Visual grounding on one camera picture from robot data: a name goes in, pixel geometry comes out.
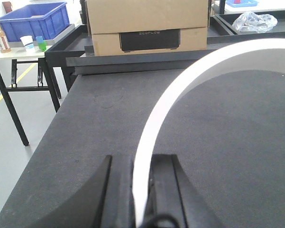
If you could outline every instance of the gray floor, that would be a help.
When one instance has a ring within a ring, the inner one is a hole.
[[[68,0],[67,2],[70,23],[80,23],[79,0],[74,2],[73,0]],[[18,65],[18,76],[30,65]],[[6,85],[10,84],[10,68],[10,60],[0,61],[0,71]],[[62,93],[62,99],[60,99],[60,103],[62,103],[67,95],[67,90],[61,69],[55,68],[55,74]],[[37,85],[37,66],[29,71],[18,85]],[[10,97],[30,145],[25,147],[22,144],[2,99],[0,101],[0,211],[55,115],[54,106],[48,91],[13,92],[10,93]]]

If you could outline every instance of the white tube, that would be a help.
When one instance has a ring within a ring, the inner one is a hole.
[[[136,227],[143,222],[153,148],[171,107],[201,83],[241,70],[267,70],[285,74],[285,39],[251,40],[216,50],[188,67],[161,95],[144,127],[134,161],[132,191]]]

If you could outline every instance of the brown bottle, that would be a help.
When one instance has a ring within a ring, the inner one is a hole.
[[[8,39],[6,38],[4,31],[1,29],[1,26],[0,26],[0,51],[1,53],[7,53],[11,51]]]

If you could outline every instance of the black workbench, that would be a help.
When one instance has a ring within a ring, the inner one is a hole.
[[[105,155],[133,156],[148,115],[181,72],[78,76],[0,213],[0,228],[29,227],[53,212]],[[168,114],[155,153],[178,155],[226,227],[285,228],[285,75],[236,72],[198,86]]]

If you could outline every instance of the bottle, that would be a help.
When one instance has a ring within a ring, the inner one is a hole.
[[[38,42],[39,49],[41,51],[45,51],[46,50],[46,41],[43,39],[43,36],[37,36],[36,40]]]
[[[1,53],[7,53],[11,51],[8,39],[6,38],[6,35],[2,30],[1,26],[0,26],[0,51]]]

